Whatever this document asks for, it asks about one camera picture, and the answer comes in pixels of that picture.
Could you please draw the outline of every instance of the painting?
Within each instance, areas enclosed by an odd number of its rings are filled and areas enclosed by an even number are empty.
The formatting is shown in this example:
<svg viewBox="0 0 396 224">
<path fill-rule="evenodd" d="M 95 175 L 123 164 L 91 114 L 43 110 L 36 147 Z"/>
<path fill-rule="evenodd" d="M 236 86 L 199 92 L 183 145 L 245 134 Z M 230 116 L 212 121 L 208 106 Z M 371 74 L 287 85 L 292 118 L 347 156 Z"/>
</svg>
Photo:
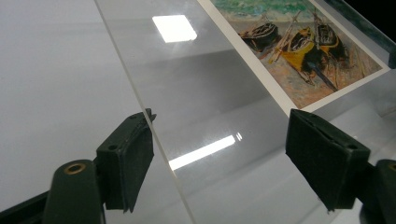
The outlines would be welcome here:
<svg viewBox="0 0 396 224">
<path fill-rule="evenodd" d="M 314 1 L 209 1 L 290 107 L 314 110 L 389 70 Z"/>
</svg>

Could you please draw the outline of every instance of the glass pane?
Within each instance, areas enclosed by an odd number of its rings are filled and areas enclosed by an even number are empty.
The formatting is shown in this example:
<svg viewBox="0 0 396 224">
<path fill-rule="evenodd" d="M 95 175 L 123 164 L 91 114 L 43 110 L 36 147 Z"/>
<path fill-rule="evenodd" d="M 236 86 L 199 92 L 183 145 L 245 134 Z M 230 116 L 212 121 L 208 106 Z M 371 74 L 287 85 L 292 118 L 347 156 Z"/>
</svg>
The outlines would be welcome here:
<svg viewBox="0 0 396 224">
<path fill-rule="evenodd" d="M 285 154 L 288 114 L 200 3 L 96 3 L 140 104 L 157 114 L 152 130 L 193 223 L 332 223 L 337 218 L 341 211 L 327 213 Z M 194 32 L 181 29 L 186 19 Z M 178 25 L 165 37 L 159 25 L 168 21 Z M 172 34 L 179 34 L 178 40 Z M 388 51 L 376 43 L 370 48 L 388 63 Z M 348 131 L 358 138 L 367 136 L 358 132 L 362 121 L 376 118 L 366 127 L 380 133 L 390 129 L 384 138 L 391 139 L 394 129 L 382 124 L 394 123 L 394 104 L 387 105 L 394 89 L 378 87 L 394 81 L 392 73 L 316 113 L 346 130 L 352 121 L 343 122 L 344 115 L 354 115 L 356 126 Z M 373 147 L 392 145 L 384 140 Z"/>
<path fill-rule="evenodd" d="M 10 224 L 5 210 L 48 191 L 63 164 L 93 160 L 141 107 L 93 1 L 2 1 L 0 28 L 0 223 Z M 191 223 L 154 153 L 134 212 L 106 210 L 107 223 Z"/>
</svg>

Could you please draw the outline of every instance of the brass screw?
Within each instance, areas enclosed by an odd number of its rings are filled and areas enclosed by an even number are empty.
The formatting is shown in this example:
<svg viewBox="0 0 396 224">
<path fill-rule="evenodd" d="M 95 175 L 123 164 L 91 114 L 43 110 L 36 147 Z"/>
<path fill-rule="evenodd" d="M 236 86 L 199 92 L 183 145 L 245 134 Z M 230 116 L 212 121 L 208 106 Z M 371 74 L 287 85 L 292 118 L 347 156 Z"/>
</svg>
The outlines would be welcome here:
<svg viewBox="0 0 396 224">
<path fill-rule="evenodd" d="M 75 175 L 80 173 L 81 171 L 83 171 L 85 169 L 85 164 L 84 163 L 73 163 L 68 165 L 66 168 L 64 168 L 64 172 L 67 175 Z"/>
</svg>

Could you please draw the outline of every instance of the yellow boat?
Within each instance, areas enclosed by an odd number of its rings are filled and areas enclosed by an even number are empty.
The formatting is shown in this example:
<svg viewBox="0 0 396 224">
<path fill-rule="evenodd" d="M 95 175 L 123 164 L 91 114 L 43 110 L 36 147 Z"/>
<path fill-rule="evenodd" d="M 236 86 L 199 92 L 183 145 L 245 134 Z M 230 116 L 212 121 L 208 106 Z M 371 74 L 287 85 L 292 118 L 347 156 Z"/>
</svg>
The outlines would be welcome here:
<svg viewBox="0 0 396 224">
<path fill-rule="evenodd" d="M 283 47 L 280 54 L 298 72 L 308 72 L 303 68 L 304 57 L 314 48 L 314 38 L 311 28 L 306 27 L 294 35 Z"/>
</svg>

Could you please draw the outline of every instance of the clamp jaw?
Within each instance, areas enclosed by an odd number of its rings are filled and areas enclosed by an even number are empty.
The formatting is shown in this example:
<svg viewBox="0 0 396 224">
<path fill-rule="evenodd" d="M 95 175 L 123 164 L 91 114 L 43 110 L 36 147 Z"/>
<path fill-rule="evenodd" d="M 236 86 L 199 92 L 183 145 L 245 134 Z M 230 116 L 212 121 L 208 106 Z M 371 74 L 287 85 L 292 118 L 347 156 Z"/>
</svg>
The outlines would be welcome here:
<svg viewBox="0 0 396 224">
<path fill-rule="evenodd" d="M 292 109 L 286 154 L 329 211 L 358 198 L 362 223 L 396 223 L 396 161 L 368 162 L 370 149 L 325 119 Z"/>
<path fill-rule="evenodd" d="M 96 149 L 93 161 L 62 165 L 48 192 L 0 213 L 0 223 L 104 224 L 103 204 L 132 213 L 153 156 L 148 122 L 143 112 L 134 114 Z"/>
</svg>

